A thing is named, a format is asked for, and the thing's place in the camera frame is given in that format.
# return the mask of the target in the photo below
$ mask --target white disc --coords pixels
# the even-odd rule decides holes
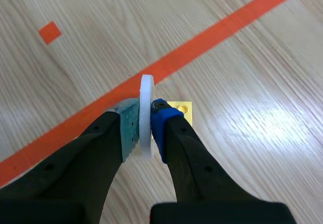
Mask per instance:
[[[152,75],[142,75],[139,100],[139,142],[141,153],[143,158],[152,159],[154,155],[150,127],[151,102],[154,100]]]

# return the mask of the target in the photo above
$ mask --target light wood floor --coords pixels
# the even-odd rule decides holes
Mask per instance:
[[[0,0],[0,160],[251,0]],[[287,0],[159,83],[244,189],[323,223],[323,0]],[[49,46],[38,30],[62,32]],[[167,166],[138,148],[101,223],[148,223],[176,200]]]

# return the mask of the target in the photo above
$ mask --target orange tape line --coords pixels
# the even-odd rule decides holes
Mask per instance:
[[[79,136],[113,102],[137,97],[142,74],[152,74],[155,83],[160,82],[283,1],[253,0],[37,138],[0,163],[0,186]]]
[[[41,28],[38,33],[47,45],[61,35],[60,30],[53,21]]]

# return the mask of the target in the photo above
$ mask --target yellow block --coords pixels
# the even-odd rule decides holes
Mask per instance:
[[[167,103],[173,107],[184,113],[184,118],[188,121],[188,123],[193,126],[192,119],[192,102],[191,101],[167,101]]]

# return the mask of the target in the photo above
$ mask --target teal gripper pad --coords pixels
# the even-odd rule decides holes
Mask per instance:
[[[113,111],[120,115],[122,161],[125,162],[139,140],[139,99],[122,100],[113,106]]]

